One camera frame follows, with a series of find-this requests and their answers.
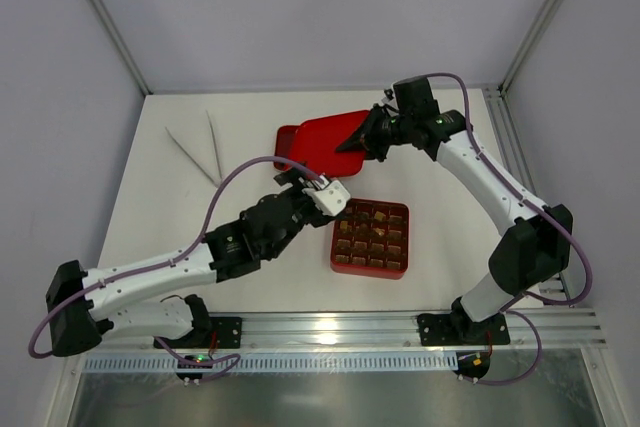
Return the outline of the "red box lid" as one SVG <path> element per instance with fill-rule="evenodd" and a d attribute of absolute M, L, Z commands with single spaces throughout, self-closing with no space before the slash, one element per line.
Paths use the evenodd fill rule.
<path fill-rule="evenodd" d="M 303 122 L 296 130 L 289 158 L 328 177 L 357 175 L 362 169 L 365 153 L 339 153 L 336 149 L 356 131 L 367 115 L 367 110 L 361 110 Z"/>

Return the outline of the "metal tweezers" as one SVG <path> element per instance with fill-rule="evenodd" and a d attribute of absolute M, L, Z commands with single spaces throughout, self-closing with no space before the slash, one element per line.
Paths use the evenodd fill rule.
<path fill-rule="evenodd" d="M 224 174 L 211 113 L 205 110 L 203 114 L 198 114 L 195 120 L 189 121 L 187 126 L 165 126 L 164 130 L 180 155 L 215 188 L 219 188 Z"/>

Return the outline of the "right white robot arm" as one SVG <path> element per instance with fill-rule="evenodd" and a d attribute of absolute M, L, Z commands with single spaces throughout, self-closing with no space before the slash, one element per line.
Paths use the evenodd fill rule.
<path fill-rule="evenodd" d="M 458 179 L 501 237 L 488 259 L 488 273 L 452 303 L 446 320 L 459 342 L 480 343 L 502 307 L 567 267 L 572 214 L 562 205 L 548 206 L 493 164 L 456 110 L 432 106 L 392 116 L 376 105 L 336 150 L 361 151 L 366 159 L 382 162 L 390 147 L 402 145 L 425 152 Z"/>

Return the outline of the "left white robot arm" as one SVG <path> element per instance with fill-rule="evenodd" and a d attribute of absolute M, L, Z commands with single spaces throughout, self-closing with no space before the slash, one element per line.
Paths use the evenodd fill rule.
<path fill-rule="evenodd" d="M 61 264 L 45 294 L 50 355 L 78 355 L 117 337 L 199 346 L 213 329 L 204 301 L 189 295 L 162 307 L 152 298 L 251 274 L 276 259 L 304 227 L 336 220 L 350 199 L 340 181 L 311 179 L 299 169 L 275 180 L 283 191 L 262 197 L 232 222 L 202 228 L 183 249 L 110 269 L 86 270 L 77 260 Z"/>

